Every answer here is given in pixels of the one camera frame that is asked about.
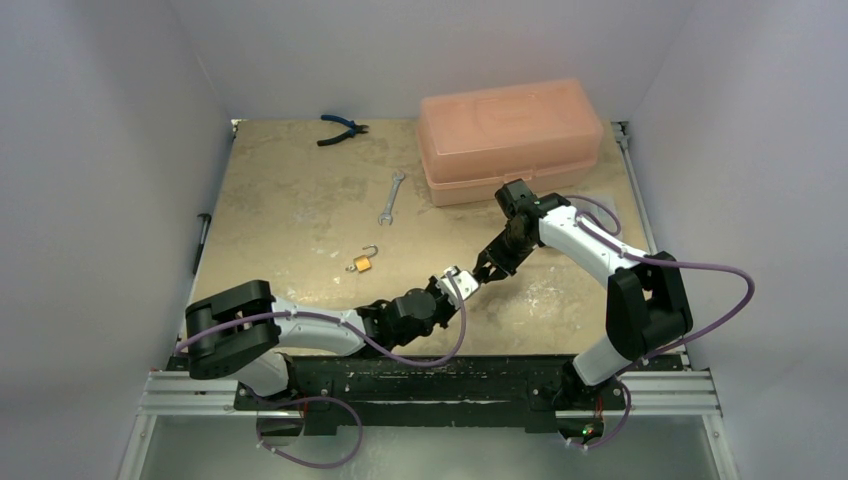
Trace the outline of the brass padlock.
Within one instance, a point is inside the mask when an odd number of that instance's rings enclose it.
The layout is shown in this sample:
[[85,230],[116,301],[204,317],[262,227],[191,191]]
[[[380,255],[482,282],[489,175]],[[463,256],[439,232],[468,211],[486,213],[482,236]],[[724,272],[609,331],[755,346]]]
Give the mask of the brass padlock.
[[355,257],[351,264],[346,267],[347,272],[363,273],[372,268],[372,258],[379,252],[379,248],[372,244],[362,248],[362,254]]

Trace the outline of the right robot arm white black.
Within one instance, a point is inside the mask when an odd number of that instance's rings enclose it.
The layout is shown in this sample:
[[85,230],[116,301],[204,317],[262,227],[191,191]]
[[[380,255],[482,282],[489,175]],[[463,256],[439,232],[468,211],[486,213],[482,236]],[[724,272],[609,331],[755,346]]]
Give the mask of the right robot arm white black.
[[473,270],[478,283],[515,275],[535,249],[549,247],[606,290],[604,334],[563,368],[561,392],[569,404],[588,405],[602,383],[691,331],[691,310],[674,257],[631,248],[592,224],[564,196],[539,197],[522,180],[503,185],[494,197],[506,224],[478,256]]

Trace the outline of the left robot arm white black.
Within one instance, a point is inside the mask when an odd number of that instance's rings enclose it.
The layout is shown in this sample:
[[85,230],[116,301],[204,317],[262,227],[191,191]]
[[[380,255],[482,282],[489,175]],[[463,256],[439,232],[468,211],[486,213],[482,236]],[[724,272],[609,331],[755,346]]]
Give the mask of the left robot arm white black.
[[467,271],[450,268],[423,288],[392,300],[332,311],[277,299],[268,282],[253,280],[189,305],[187,337],[175,347],[186,352],[196,380],[234,379],[272,408],[297,399],[294,368],[278,347],[313,349],[341,357],[390,355],[455,314],[467,320],[466,301],[479,289]]

